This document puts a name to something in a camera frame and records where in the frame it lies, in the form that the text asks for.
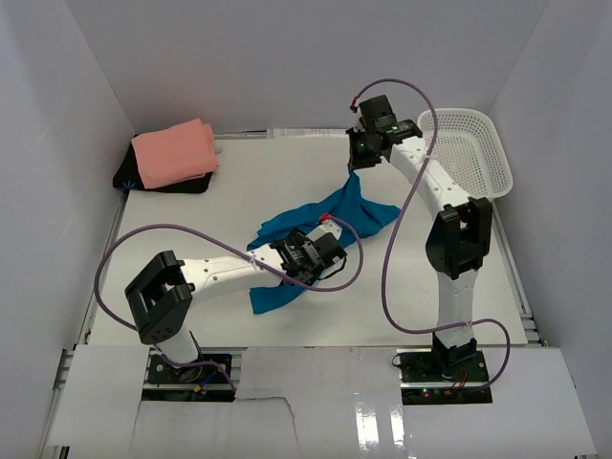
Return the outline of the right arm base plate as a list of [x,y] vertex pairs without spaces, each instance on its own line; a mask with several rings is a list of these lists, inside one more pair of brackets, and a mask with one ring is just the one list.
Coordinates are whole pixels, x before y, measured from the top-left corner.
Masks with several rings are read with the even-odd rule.
[[431,352],[396,354],[391,365],[399,370],[404,406],[491,404],[486,387],[489,372],[481,351],[454,369],[444,369]]

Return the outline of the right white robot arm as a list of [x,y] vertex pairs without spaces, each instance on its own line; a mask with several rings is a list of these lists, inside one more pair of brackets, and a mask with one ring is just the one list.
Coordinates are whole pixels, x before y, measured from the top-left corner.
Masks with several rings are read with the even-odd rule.
[[474,285],[490,252],[492,205],[461,188],[434,159],[418,125],[398,120],[386,96],[359,101],[351,109],[357,120],[349,128],[351,170],[389,162],[409,181],[432,217],[426,258],[437,273],[438,319],[432,331],[432,371],[451,382],[476,355],[472,329]]

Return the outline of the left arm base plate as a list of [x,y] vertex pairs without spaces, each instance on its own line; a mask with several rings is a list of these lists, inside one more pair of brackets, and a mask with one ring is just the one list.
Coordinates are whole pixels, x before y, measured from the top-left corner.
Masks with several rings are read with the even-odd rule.
[[150,356],[142,388],[142,399],[147,402],[172,403],[231,403],[235,390],[231,377],[231,354],[204,354],[203,361],[214,365],[178,368],[170,365],[159,354]]

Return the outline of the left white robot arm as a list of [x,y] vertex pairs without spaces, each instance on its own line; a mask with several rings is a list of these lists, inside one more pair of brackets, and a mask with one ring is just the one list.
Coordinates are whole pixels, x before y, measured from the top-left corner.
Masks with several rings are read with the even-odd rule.
[[141,343],[161,350],[180,381],[193,381],[201,373],[202,358],[185,326],[190,307],[290,280],[311,286],[346,257],[341,233],[339,225],[326,221],[308,233],[292,229],[285,238],[243,256],[179,259],[173,251],[158,253],[125,288]]

